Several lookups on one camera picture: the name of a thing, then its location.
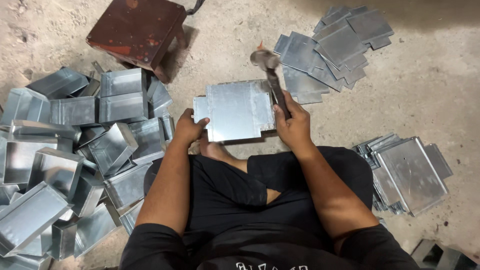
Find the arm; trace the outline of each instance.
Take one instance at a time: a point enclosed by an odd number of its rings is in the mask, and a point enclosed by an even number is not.
[[[274,106],[278,135],[297,157],[320,222],[334,239],[335,249],[339,252],[349,233],[378,225],[378,221],[313,144],[310,138],[310,114],[287,91],[284,91],[284,95],[292,118],[285,121],[282,109]]]
[[[193,110],[186,109],[179,118],[173,139],[145,197],[135,226],[156,223],[172,228],[180,236],[183,235],[190,203],[188,148],[210,121],[204,118],[195,124],[192,115]]]

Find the black t-shirt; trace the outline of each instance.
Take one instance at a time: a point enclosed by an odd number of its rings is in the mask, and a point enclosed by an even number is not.
[[[173,229],[142,224],[128,240],[120,270],[419,269],[382,225],[355,232],[340,256],[324,245],[295,227],[253,223],[217,235],[190,257]]]

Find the stool leg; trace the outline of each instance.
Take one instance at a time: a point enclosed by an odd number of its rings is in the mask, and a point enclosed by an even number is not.
[[[158,66],[155,68],[153,73],[160,80],[160,82],[162,82],[164,84],[168,84],[170,82],[170,78],[165,73],[165,70],[163,69],[163,67],[160,64],[158,64]]]
[[[181,25],[178,27],[177,35],[175,37],[177,38],[180,48],[185,49],[188,47],[187,40],[185,39],[185,32],[183,31],[183,27],[181,27]]]

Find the person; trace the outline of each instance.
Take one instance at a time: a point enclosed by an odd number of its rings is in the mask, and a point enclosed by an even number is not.
[[[239,160],[217,143],[190,145],[209,119],[179,118],[145,199],[121,270],[419,269],[372,214],[368,163],[343,147],[316,147],[310,115],[284,91],[274,106],[291,152]]]

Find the hammer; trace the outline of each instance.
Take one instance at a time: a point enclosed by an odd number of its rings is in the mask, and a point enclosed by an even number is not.
[[[280,82],[278,81],[278,76],[275,73],[275,68],[280,64],[280,59],[278,56],[273,54],[271,51],[266,49],[260,49],[254,51],[250,55],[250,62],[253,65],[259,66],[263,71],[267,73],[267,80],[272,88],[273,93],[273,103],[278,104],[282,108],[283,113],[285,114],[285,120],[292,118],[290,112],[287,110],[285,104],[285,97],[282,93],[282,88],[280,88]]]

